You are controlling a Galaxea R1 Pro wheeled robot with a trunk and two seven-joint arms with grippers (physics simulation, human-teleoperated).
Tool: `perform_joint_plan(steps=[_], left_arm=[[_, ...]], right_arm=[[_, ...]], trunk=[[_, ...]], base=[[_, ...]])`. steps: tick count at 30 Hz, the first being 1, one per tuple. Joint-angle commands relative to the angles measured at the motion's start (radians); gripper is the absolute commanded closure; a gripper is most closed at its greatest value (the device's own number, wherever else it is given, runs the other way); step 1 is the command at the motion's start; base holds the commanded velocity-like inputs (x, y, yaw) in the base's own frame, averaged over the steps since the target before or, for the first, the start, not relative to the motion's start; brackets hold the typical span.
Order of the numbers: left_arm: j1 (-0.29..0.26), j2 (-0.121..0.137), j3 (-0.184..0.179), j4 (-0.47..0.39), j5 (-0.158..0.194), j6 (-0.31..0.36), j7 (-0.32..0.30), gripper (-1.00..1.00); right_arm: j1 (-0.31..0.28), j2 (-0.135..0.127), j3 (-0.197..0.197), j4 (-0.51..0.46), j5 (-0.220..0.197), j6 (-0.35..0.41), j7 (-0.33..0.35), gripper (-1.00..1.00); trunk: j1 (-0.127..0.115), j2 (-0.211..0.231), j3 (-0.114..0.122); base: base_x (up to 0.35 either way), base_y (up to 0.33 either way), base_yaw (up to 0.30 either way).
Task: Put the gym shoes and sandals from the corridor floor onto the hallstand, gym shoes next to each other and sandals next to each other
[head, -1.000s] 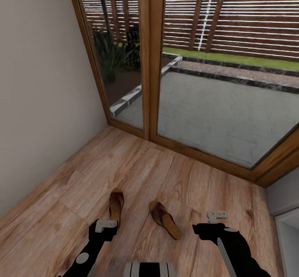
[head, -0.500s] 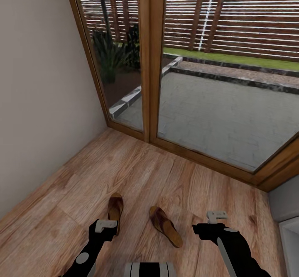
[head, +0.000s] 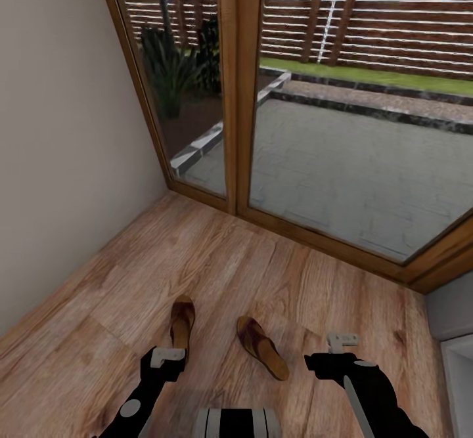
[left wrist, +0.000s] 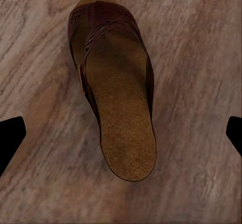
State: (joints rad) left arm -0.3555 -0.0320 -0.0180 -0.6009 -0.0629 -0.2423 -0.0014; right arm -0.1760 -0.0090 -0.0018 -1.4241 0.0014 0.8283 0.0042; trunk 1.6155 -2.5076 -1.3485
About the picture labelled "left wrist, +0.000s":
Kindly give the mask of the sandal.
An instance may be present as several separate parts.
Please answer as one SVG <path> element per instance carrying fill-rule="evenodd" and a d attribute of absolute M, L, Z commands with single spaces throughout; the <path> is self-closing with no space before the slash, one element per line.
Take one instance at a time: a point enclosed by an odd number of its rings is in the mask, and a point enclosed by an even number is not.
<path fill-rule="evenodd" d="M 114 0 L 80 0 L 69 15 L 68 42 L 109 168 L 125 181 L 146 179 L 157 158 L 155 79 L 134 17 Z"/>

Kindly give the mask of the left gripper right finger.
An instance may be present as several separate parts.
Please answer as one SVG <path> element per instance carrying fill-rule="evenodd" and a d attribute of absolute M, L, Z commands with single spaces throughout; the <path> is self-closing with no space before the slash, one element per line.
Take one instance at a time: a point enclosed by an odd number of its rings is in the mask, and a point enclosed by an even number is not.
<path fill-rule="evenodd" d="M 242 118 L 233 116 L 229 118 L 226 135 L 242 157 Z"/>

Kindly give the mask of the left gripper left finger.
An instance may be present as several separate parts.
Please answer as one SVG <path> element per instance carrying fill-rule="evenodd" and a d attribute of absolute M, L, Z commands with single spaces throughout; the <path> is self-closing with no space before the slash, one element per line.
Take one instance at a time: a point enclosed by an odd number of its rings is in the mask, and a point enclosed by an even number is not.
<path fill-rule="evenodd" d="M 22 116 L 0 122 L 0 176 L 26 136 Z"/>

